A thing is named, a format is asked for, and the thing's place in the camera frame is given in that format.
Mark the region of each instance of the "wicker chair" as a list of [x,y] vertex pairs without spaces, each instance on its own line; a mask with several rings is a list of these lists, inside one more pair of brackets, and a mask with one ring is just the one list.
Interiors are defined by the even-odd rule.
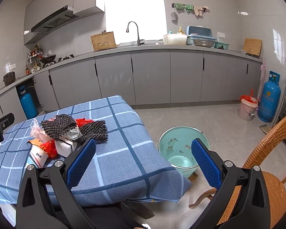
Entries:
[[[257,147],[252,151],[248,159],[246,160],[243,168],[250,169],[254,165],[260,165],[263,160],[269,155],[269,153],[282,141],[286,139],[286,117],[278,122],[262,139]],[[286,177],[280,181],[276,176],[263,171],[264,179],[267,186],[270,202],[271,212],[271,228],[281,219],[286,212],[286,189],[284,183],[286,183]],[[235,187],[233,195],[229,201],[226,210],[221,217],[218,224],[228,220],[232,210],[235,206],[236,200],[240,192],[240,186]],[[213,194],[216,193],[216,189],[212,188],[204,192],[194,204],[189,205],[190,208],[196,207],[204,198],[213,198]]]

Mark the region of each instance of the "blue gas cylinder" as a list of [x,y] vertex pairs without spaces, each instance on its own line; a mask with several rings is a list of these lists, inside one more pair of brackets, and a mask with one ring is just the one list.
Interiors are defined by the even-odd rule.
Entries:
[[280,74],[270,71],[269,81],[264,84],[262,97],[259,103],[257,115],[264,122],[271,122],[275,116],[281,89],[278,86]]
[[27,119],[35,118],[38,115],[33,98],[30,93],[26,93],[25,86],[20,87],[20,103]]

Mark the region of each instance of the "chair backrest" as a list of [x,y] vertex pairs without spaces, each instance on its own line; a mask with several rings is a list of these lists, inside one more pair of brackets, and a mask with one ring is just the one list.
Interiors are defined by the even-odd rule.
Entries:
[[254,165],[260,165],[269,153],[284,139],[286,139],[286,116],[264,136],[249,155],[243,168],[251,169]]

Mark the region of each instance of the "green bucket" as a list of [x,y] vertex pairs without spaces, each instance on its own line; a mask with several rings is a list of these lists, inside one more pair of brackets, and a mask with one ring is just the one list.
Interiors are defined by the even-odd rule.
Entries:
[[168,129],[159,139],[159,152],[186,178],[198,168],[191,151],[192,141],[196,138],[199,138],[210,149],[210,143],[204,133],[189,126]]

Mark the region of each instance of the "wooden cutting board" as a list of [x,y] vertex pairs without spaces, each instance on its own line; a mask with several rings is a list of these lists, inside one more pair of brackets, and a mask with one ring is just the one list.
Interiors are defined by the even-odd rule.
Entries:
[[92,35],[91,41],[95,51],[107,50],[116,47],[113,32]]
[[260,55],[260,50],[262,48],[262,40],[245,38],[245,42],[242,49],[246,51],[249,55]]

